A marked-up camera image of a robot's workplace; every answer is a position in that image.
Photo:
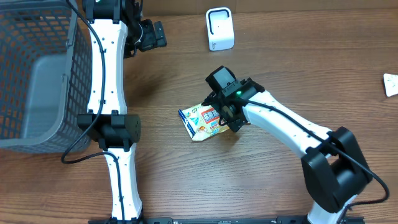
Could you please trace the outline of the white cream tube gold cap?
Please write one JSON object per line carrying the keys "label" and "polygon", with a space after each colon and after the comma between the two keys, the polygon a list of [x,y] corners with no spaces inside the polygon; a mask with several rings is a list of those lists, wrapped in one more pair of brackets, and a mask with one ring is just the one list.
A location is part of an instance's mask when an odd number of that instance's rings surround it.
{"label": "white cream tube gold cap", "polygon": [[385,73],[383,81],[387,97],[398,95],[398,75]]}

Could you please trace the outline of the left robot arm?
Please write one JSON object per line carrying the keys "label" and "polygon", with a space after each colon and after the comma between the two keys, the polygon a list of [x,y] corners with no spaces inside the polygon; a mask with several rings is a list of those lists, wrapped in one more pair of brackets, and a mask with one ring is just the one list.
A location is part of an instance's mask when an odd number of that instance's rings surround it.
{"label": "left robot arm", "polygon": [[107,223],[143,223],[137,189],[135,153],[141,120],[129,114],[124,96],[124,59],[165,47],[161,22],[142,19],[142,1],[83,1],[90,29],[91,91],[78,126],[98,143],[106,160],[113,205]]}

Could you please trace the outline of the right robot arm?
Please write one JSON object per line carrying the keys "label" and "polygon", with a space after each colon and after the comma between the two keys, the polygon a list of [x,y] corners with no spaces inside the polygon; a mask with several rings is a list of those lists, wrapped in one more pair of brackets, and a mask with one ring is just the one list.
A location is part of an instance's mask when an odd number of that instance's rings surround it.
{"label": "right robot arm", "polygon": [[204,100],[219,113],[221,126],[233,132],[245,124],[266,130],[301,160],[312,209],[304,223],[342,223],[354,199],[372,181],[354,134],[312,123],[279,103],[251,78],[238,80],[220,66],[205,81],[212,92]]}

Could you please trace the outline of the cream snack bag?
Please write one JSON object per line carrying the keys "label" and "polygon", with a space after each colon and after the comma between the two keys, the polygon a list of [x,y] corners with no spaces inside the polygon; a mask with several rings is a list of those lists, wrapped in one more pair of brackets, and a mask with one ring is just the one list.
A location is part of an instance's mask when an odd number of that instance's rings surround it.
{"label": "cream snack bag", "polygon": [[220,125],[220,115],[212,106],[197,104],[178,110],[178,115],[192,141],[204,141],[229,129],[227,125]]}

